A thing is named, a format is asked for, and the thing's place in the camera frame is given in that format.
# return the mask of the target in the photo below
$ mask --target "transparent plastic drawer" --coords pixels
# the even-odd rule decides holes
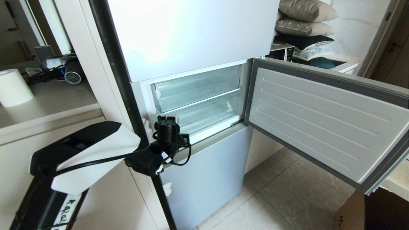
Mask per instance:
[[[189,105],[239,88],[242,65],[194,74],[151,85],[158,111]]]
[[[239,92],[232,92],[187,108],[173,111],[179,116],[181,133],[192,134],[237,114]]]

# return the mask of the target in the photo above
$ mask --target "tile floor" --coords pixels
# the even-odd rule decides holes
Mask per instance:
[[[238,196],[195,230],[332,230],[354,188],[283,148],[244,177]]]

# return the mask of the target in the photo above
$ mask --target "paper towel roll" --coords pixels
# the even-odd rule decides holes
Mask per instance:
[[[18,69],[0,72],[0,103],[4,107],[22,104],[34,97]]]

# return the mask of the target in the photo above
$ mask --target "microwave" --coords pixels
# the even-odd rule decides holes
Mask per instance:
[[[289,44],[272,43],[270,53],[266,57],[292,61],[292,54],[294,53],[295,46]]]

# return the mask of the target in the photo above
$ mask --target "pillow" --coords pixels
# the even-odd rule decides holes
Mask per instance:
[[[277,35],[274,37],[275,43],[287,43],[295,46],[299,50],[306,50],[314,46],[325,45],[333,42],[334,39],[322,35],[312,37],[300,37],[291,35]]]
[[[304,61],[309,61],[311,59],[322,57],[325,54],[333,54],[329,49],[324,49],[319,46],[311,47],[307,50],[294,50],[292,57],[295,59],[301,59]]]
[[[292,61],[294,63],[315,66],[315,67],[323,68],[323,69],[332,69],[336,67],[336,65],[330,59],[326,59],[324,57],[317,57],[309,61],[298,60],[298,59],[293,59]]]
[[[279,9],[291,18],[311,23],[338,17],[334,8],[319,0],[282,0]]]
[[[283,19],[276,22],[276,30],[280,33],[295,36],[332,35],[334,31],[325,23],[306,23],[295,19]]]

